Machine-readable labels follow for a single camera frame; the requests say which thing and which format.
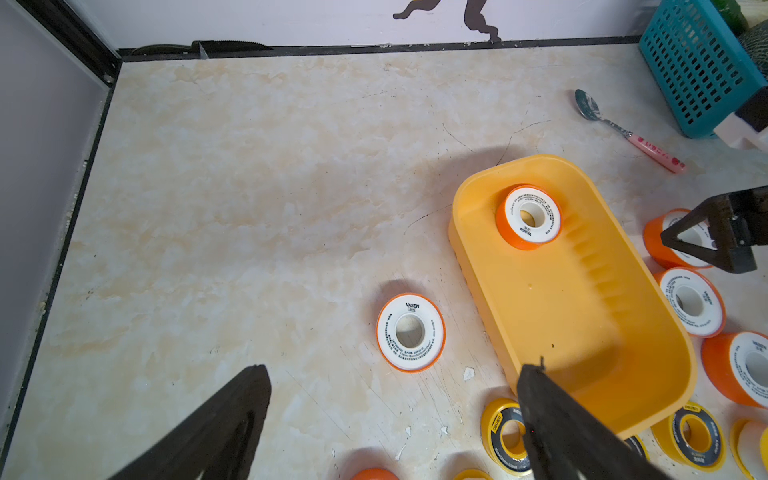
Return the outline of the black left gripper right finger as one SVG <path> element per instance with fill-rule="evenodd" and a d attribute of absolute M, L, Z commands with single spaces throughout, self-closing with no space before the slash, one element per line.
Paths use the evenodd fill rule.
<path fill-rule="evenodd" d="M 536 479 L 666 479 L 551 380 L 543 365 L 525 364 L 517 396 L 524 445 Z"/>

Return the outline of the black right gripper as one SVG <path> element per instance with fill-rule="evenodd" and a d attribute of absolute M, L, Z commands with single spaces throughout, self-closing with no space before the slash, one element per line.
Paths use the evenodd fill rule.
<path fill-rule="evenodd" d="M 767 152 L 767 87 L 758 90 L 741 107 L 714 128 L 715 135 L 738 150 Z M 686 242 L 682 232 L 708 223 L 715 248 Z M 732 274 L 757 269 L 754 246 L 767 244 L 767 188 L 765 186 L 712 196 L 682 219 L 662 230 L 664 246 L 688 254 Z"/>

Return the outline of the yellow plastic storage box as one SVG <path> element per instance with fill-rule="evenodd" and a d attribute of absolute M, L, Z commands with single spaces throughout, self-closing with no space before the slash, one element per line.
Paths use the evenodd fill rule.
<path fill-rule="evenodd" d="M 563 216 L 533 250 L 500 235 L 516 186 L 543 190 Z M 621 438 L 681 409 L 697 382 L 692 342 L 593 181 L 534 155 L 473 174 L 452 202 L 449 241 L 510 385 L 524 365 L 548 377 Z"/>

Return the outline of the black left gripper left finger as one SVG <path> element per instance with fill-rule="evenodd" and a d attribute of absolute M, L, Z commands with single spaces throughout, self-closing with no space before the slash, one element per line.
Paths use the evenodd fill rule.
<path fill-rule="evenodd" d="M 114 479 L 246 479 L 272 393 L 264 365 L 243 369 Z"/>

